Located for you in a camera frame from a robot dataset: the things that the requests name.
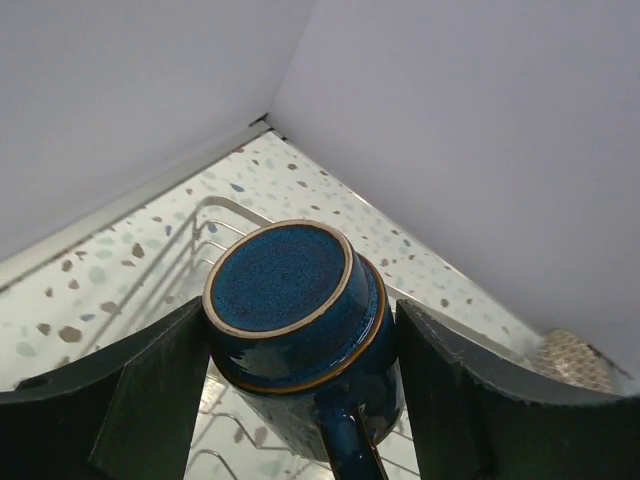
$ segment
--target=beige textured object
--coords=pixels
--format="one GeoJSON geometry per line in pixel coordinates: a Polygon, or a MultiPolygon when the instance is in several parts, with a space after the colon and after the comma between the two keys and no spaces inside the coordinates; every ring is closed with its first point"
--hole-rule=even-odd
{"type": "Polygon", "coordinates": [[[612,393],[607,364],[576,335],[553,330],[538,350],[536,371],[560,382],[612,393]]]}

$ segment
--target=upside-down mug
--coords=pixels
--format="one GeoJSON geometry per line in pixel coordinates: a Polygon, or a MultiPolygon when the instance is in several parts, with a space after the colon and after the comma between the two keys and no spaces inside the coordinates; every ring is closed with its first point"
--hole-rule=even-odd
{"type": "Polygon", "coordinates": [[[404,405],[380,274],[336,229],[258,229],[214,265],[203,295],[220,373],[291,449],[338,479],[385,479],[376,445],[404,405]]]}

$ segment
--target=dish rack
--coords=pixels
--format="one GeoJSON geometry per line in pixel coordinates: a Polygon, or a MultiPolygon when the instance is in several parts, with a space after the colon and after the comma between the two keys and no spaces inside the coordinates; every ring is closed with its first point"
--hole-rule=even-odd
{"type": "MultiPolygon", "coordinates": [[[[201,295],[205,279],[220,255],[250,231],[271,223],[228,198],[204,198],[124,293],[117,310],[94,333],[79,357],[148,326],[176,306],[201,295]]],[[[389,285],[387,292],[392,306],[394,300],[413,299],[389,285]]],[[[406,410],[381,444],[380,453],[390,478],[419,478],[406,410]]],[[[211,362],[185,478],[212,478],[212,474],[214,478],[226,475],[233,480],[333,478],[328,465],[302,459],[275,435],[269,436],[266,426],[211,362]]]]}

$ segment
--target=wall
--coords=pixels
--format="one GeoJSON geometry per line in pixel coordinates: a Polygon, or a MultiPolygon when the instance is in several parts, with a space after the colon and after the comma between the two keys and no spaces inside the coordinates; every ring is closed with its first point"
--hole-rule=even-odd
{"type": "Polygon", "coordinates": [[[640,2],[318,0],[270,123],[640,375],[640,2]]]}
{"type": "Polygon", "coordinates": [[[0,259],[266,112],[313,0],[0,3],[0,259]]]}

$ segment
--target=blue circular base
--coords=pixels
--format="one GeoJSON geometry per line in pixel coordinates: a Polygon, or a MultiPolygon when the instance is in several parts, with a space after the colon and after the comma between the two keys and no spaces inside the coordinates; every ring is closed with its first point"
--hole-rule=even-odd
{"type": "Polygon", "coordinates": [[[250,332],[288,327],[335,292],[345,268],[342,245],[329,232],[282,226],[250,239],[221,265],[211,303],[227,325],[250,332]]]}

